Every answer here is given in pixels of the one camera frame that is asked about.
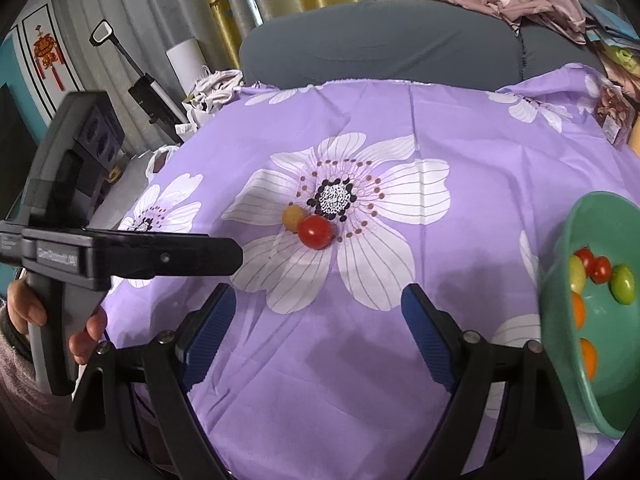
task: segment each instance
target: white cylinder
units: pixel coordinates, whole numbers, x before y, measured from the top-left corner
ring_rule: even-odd
[[[189,95],[198,79],[205,75],[206,61],[198,40],[189,38],[166,51],[185,95]]]
[[[180,108],[178,108],[174,101],[169,97],[167,92],[165,92],[164,89],[159,85],[158,81],[153,81],[151,83],[151,88],[154,90],[154,92],[156,92],[156,94],[158,94],[162,101],[164,101],[164,104],[169,107],[169,110],[171,110],[175,114],[175,116],[178,117],[178,120],[181,122],[181,124],[186,124],[189,122],[184,112],[180,110]]]

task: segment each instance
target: wall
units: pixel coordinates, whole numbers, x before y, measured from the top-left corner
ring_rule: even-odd
[[[0,45],[0,86],[7,84],[15,105],[20,112],[31,137],[40,142],[47,133],[47,125],[42,119],[31,93],[24,82],[17,57],[15,55],[14,35],[10,33]],[[6,288],[14,278],[15,269],[0,264],[0,294],[6,295]]]

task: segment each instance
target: green cherry tomato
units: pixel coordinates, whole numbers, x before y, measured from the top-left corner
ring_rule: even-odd
[[[584,284],[587,282],[587,273],[584,270],[582,260],[572,254],[569,256],[569,286],[576,294],[582,294]]]
[[[609,288],[618,303],[628,305],[636,298],[636,279],[626,265],[615,266],[609,280]]]

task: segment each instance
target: human hand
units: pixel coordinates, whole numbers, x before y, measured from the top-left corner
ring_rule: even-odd
[[[47,312],[27,285],[26,278],[16,280],[7,290],[7,309],[15,329],[29,338],[28,323],[44,326]],[[86,322],[84,331],[69,338],[69,349],[79,365],[87,364],[107,327],[107,313],[102,307]]]

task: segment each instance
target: purple bedsheet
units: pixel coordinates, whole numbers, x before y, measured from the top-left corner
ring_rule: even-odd
[[[572,64],[498,93],[245,88],[174,155],[121,228],[244,247],[238,313],[190,394],[238,479],[408,475],[448,399],[397,308],[408,283],[463,330],[540,338],[536,284],[569,209],[592,190],[640,203],[640,161],[590,115],[599,78]],[[313,251],[284,232],[289,203],[335,215],[336,241]],[[175,329],[219,281],[114,278],[111,339]],[[496,386],[467,470],[484,459],[499,399]],[[614,446],[592,430],[579,433],[587,476]]]

